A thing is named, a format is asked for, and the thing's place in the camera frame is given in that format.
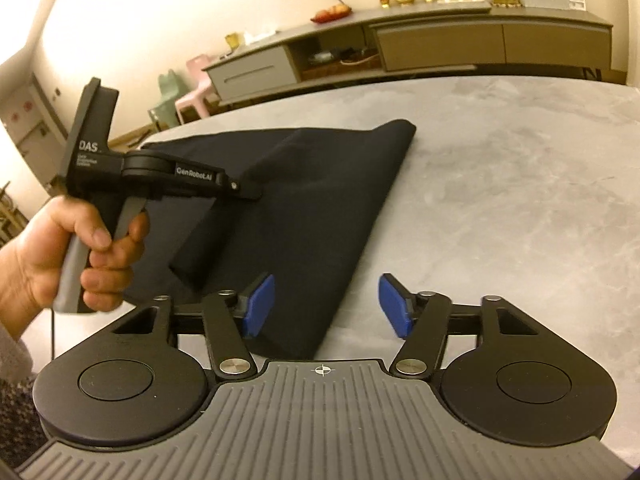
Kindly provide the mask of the grey fuzzy sleeve forearm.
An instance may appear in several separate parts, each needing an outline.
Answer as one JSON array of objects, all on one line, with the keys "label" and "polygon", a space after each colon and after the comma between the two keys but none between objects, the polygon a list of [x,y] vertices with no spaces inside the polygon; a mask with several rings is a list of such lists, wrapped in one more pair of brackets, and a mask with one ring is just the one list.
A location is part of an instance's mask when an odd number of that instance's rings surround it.
[{"label": "grey fuzzy sleeve forearm", "polygon": [[1,326],[1,459],[12,468],[47,442],[32,400],[35,378],[24,342]]}]

